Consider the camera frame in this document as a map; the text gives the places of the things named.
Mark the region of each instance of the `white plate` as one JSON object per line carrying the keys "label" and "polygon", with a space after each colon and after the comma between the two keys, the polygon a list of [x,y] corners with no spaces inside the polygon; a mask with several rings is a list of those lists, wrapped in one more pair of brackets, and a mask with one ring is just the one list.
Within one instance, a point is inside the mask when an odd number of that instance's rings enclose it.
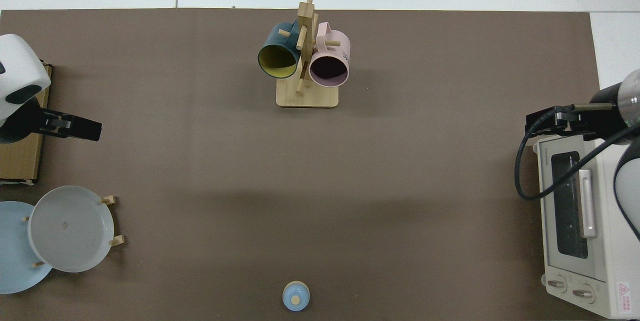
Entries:
{"label": "white plate", "polygon": [[34,207],[18,201],[0,202],[0,294],[25,291],[41,282],[51,266],[39,262],[29,245],[28,223],[23,217]]}
{"label": "white plate", "polygon": [[114,219],[102,198],[80,186],[62,186],[38,201],[29,219],[29,243],[54,269],[80,273],[100,264],[114,239]]}

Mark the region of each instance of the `black cable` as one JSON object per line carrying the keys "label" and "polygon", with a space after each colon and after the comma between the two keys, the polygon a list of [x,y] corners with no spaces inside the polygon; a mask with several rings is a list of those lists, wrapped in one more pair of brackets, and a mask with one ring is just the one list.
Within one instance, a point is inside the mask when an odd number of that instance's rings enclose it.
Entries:
{"label": "black cable", "polygon": [[571,112],[571,111],[573,111],[573,109],[574,109],[573,105],[553,107],[553,109],[547,111],[545,114],[540,116],[540,118],[538,118],[531,125],[531,127],[527,130],[524,138],[522,138],[522,142],[520,143],[519,148],[518,148],[518,154],[516,155],[516,163],[515,163],[515,169],[514,169],[514,181],[515,181],[515,184],[516,184],[516,191],[518,191],[518,195],[521,196],[521,198],[523,198],[524,200],[539,200],[541,198],[544,198],[544,196],[547,196],[550,193],[552,193],[555,189],[558,188],[558,186],[560,186],[567,179],[569,179],[571,176],[573,176],[574,173],[577,173],[578,170],[583,168],[583,166],[585,166],[589,161],[591,161],[599,153],[603,152],[606,148],[608,148],[612,144],[615,144],[618,141],[624,139],[625,137],[629,136],[630,134],[633,134],[635,132],[640,131],[640,123],[636,123],[636,125],[633,125],[631,127],[627,127],[625,129],[623,129],[622,131],[617,132],[616,134],[614,134],[610,138],[606,139],[598,147],[594,148],[592,150],[592,152],[589,152],[587,155],[585,155],[585,157],[583,157],[578,162],[576,162],[576,164],[574,164],[574,166],[569,168],[569,170],[564,175],[562,175],[558,179],[554,180],[553,184],[551,184],[551,186],[549,186],[547,189],[545,189],[544,191],[542,191],[540,193],[537,193],[535,195],[527,195],[526,193],[524,193],[524,191],[522,189],[521,180],[520,180],[520,168],[521,168],[521,161],[522,161],[522,153],[524,152],[524,148],[526,146],[526,143],[527,143],[528,139],[530,139],[534,135],[534,133],[537,131],[538,127],[543,122],[545,122],[548,118],[553,116],[555,113],[557,113],[557,112]]}

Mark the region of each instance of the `white toaster oven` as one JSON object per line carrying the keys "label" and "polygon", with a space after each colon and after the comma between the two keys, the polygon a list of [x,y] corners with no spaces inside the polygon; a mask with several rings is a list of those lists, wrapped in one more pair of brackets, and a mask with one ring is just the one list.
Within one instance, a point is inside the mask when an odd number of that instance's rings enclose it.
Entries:
{"label": "white toaster oven", "polygon": [[[582,136],[538,141],[540,190],[600,143]],[[546,291],[608,319],[640,318],[640,241],[613,191],[624,150],[607,148],[540,201]]]}

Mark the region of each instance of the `mug handle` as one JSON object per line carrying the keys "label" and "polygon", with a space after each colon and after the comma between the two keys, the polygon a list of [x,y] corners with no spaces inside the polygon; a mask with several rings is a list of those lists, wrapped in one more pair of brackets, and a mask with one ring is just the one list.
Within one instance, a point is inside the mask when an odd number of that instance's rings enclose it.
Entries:
{"label": "mug handle", "polygon": [[318,25],[318,34],[315,37],[315,47],[318,52],[327,52],[327,34],[331,34],[329,22],[321,22]]}

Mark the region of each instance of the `light blue plate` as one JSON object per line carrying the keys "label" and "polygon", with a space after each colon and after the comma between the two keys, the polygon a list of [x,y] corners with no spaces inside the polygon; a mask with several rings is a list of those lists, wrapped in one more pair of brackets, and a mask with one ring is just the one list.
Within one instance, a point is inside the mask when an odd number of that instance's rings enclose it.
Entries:
{"label": "light blue plate", "polygon": [[29,244],[28,221],[34,207],[17,201],[0,202],[0,294],[25,291],[41,282],[51,266],[42,264]]}

